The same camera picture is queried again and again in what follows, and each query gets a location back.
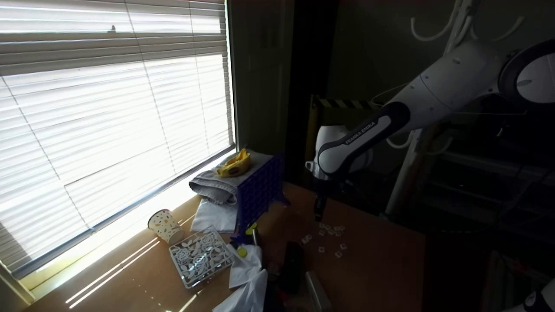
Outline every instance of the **gray towel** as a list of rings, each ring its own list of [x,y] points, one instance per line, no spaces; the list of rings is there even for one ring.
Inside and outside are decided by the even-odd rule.
[[[253,172],[257,171],[263,164],[272,158],[271,155],[265,155],[248,151],[250,153],[250,169],[244,174],[238,177],[222,178],[217,173],[218,168],[223,167],[223,165],[231,158],[235,157],[239,153],[235,153],[222,161],[219,165],[214,167],[212,170],[205,171],[197,175],[191,182],[189,186],[191,189],[202,196],[206,196],[209,201],[217,205],[229,204],[234,205],[237,203],[237,186],[246,180]]]

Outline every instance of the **yellow object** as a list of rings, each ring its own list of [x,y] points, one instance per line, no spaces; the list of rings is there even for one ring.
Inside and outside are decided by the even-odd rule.
[[[239,257],[241,257],[241,258],[246,257],[246,249],[245,249],[245,248],[239,247],[239,249],[237,249],[237,254],[238,254]]]
[[[253,234],[253,229],[256,229],[256,226],[257,226],[256,222],[253,223],[253,224],[245,231],[245,234],[246,234],[246,235],[252,235],[252,234]]]
[[[237,156],[228,160],[225,165],[216,170],[216,172],[223,178],[237,177],[238,175],[242,175],[247,172],[249,168],[250,153],[247,152],[246,149],[242,149]]]

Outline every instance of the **white tissue paper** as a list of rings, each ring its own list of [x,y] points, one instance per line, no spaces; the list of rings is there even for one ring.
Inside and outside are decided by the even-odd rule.
[[[228,249],[235,255],[229,273],[229,288],[241,286],[212,312],[262,312],[268,273],[262,270],[262,249],[258,246],[243,245],[247,256],[242,258],[235,248]]]
[[[213,226],[218,232],[232,233],[237,221],[237,205],[216,205],[206,199],[200,201],[191,232],[198,232]]]

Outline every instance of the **white horizontal blind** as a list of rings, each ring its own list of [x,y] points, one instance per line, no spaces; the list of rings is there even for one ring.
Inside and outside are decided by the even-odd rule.
[[[225,29],[223,0],[0,0],[14,276],[233,144]]]

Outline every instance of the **paper cup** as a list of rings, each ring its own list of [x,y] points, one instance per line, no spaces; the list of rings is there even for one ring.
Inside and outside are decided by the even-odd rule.
[[[148,220],[148,228],[170,245],[179,242],[184,234],[167,209],[153,214]]]

